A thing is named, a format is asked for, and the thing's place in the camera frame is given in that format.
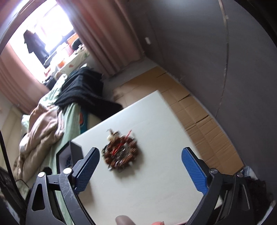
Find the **pink curtain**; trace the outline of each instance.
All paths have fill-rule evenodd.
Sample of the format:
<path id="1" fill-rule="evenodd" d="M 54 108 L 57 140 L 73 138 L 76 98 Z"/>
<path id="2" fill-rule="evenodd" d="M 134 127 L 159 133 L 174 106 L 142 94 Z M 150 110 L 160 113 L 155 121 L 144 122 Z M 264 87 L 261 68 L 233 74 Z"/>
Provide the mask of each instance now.
<path id="1" fill-rule="evenodd" d="M 141 58 L 142 48 L 118 0 L 56 1 L 105 75 Z"/>
<path id="2" fill-rule="evenodd" d="M 8 43 L 0 55 L 0 91 L 29 114 L 49 89 L 30 73 Z"/>

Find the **table top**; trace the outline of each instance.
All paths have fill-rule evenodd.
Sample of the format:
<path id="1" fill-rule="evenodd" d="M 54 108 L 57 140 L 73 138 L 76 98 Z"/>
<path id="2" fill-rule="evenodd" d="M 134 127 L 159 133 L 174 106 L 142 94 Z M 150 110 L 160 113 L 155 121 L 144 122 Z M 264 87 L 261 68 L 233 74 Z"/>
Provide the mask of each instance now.
<path id="1" fill-rule="evenodd" d="M 86 155 L 108 143 L 108 129 L 119 130 L 138 141 L 140 154 L 132 167 L 109 171 L 103 158 L 80 200 L 97 225 L 115 224 L 115 217 L 129 216 L 136 225 L 164 221 L 185 222 L 199 204 L 198 192 L 186 171 L 181 152 L 190 147 L 199 157 L 189 135 L 170 106 L 156 91 L 123 109 L 73 140 Z"/>

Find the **black box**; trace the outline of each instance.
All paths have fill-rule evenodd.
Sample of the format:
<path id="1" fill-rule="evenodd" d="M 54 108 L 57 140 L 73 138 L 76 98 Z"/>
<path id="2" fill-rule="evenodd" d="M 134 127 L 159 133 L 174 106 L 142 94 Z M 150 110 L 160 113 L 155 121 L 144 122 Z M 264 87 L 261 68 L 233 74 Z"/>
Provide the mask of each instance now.
<path id="1" fill-rule="evenodd" d="M 72 168 L 83 158 L 82 148 L 71 141 L 67 142 L 56 154 L 57 173 L 61 173 L 67 167 Z"/>

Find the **blue gripper pad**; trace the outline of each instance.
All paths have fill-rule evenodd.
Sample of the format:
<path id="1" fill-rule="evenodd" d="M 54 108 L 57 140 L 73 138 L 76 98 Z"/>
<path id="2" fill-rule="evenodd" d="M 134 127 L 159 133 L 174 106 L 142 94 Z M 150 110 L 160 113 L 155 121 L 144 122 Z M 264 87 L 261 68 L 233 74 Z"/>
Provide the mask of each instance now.
<path id="1" fill-rule="evenodd" d="M 184 148 L 182 151 L 182 162 L 196 189 L 205 195 L 208 191 L 207 177 L 187 148 Z"/>
<path id="2" fill-rule="evenodd" d="M 75 193 L 78 194 L 86 189 L 86 186 L 95 171 L 99 162 L 100 153 L 99 151 L 93 152 L 88 158 L 85 165 L 81 168 L 78 175 L 75 177 Z"/>

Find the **black blanket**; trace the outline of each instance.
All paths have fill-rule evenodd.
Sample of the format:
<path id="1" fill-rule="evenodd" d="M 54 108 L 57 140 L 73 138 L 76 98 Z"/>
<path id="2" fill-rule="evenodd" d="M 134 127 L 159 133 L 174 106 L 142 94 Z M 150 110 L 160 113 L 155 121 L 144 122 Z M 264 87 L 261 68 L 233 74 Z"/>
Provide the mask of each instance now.
<path id="1" fill-rule="evenodd" d="M 87 67 L 72 72 L 65 80 L 55 105 L 64 109 L 72 103 L 77 103 L 101 120 L 116 114 L 122 110 L 122 106 L 102 97 L 101 76 Z"/>

